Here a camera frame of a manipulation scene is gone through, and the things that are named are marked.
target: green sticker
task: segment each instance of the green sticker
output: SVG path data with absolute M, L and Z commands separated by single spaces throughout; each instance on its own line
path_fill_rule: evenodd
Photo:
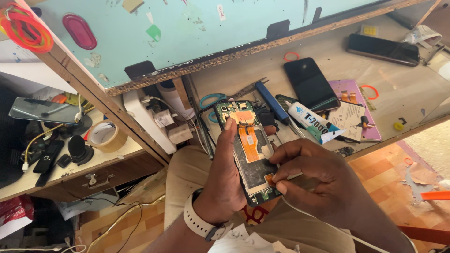
M 152 25 L 146 30 L 147 34 L 150 35 L 156 42 L 161 40 L 161 30 L 156 26 Z

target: hand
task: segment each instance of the hand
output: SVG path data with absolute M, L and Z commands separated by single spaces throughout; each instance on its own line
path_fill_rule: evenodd
M 281 164 L 273 181 L 285 199 L 328 224 L 354 229 L 364 214 L 378 209 L 343 157 L 308 139 L 279 146 L 269 161 Z M 300 172 L 320 180 L 314 191 L 286 180 Z
M 264 130 L 267 135 L 276 132 L 274 126 L 266 126 Z M 212 225 L 228 221 L 234 212 L 247 204 L 233 158 L 237 131 L 236 121 L 228 118 L 217 140 L 216 154 L 205 188 L 193 204 L 196 214 Z

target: watch strap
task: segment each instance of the watch strap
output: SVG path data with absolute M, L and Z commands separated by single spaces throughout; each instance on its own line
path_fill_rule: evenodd
M 228 226 L 225 226 L 225 224 L 222 224 L 221 226 L 214 226 L 207 223 L 195 213 L 192 203 L 193 194 L 189 195 L 189 198 L 186 200 L 186 204 L 184 205 L 184 221 L 194 233 L 204 237 L 207 242 L 222 239 L 233 227 L 233 223 Z

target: scissors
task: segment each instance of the scissors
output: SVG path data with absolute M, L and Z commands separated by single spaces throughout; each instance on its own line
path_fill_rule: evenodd
M 262 80 L 264 80 L 264 79 L 266 79 L 266 78 L 267 78 L 267 77 L 263 77 L 263 78 L 261 78 L 260 80 L 254 82 L 254 83 L 252 83 L 252 84 L 250 84 L 250 85 L 245 86 L 242 90 L 238 91 L 236 94 L 233 94 L 233 95 L 231 95 L 231 96 L 227 96 L 227 95 L 225 95 L 225 94 L 223 94 L 223 93 L 213 93 L 213 94 L 206 95 L 206 96 L 204 96 L 202 99 L 200 99 L 200 108 L 201 108 L 201 109 L 204 109 L 204 108 L 206 108 L 206 107 L 208 107 L 208 106 L 210 106 L 210 105 L 212 105 L 212 104 L 214 104 L 214 103 L 216 103 L 217 101 L 220 101 L 220 100 L 222 100 L 222 99 L 226 99 L 226 100 L 230 100 L 230 99 L 237 100 L 238 98 L 242 98 L 243 96 L 245 96 L 245 95 L 247 95 L 247 94 L 249 94 L 250 92 L 253 92 L 253 91 L 255 90 L 255 84 L 256 84 L 257 82 L 259 82 L 259 81 L 262 82 Z M 204 102 L 205 100 L 209 99 L 209 98 L 216 98 L 216 100 L 214 100 L 213 102 L 211 102 L 211 103 L 209 103 L 209 104 L 207 104 L 207 105 L 203 105 L 203 102 Z M 208 119 L 209 119 L 211 122 L 213 122 L 213 123 L 218 123 L 217 119 L 214 118 L 214 115 L 215 115 L 214 112 L 209 113 L 209 114 L 208 114 Z

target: yellow cap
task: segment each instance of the yellow cap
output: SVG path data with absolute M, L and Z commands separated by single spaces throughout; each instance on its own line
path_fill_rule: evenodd
M 395 122 L 394 123 L 394 128 L 399 130 L 399 131 L 401 131 L 401 130 L 403 130 L 403 125 L 401 123 Z

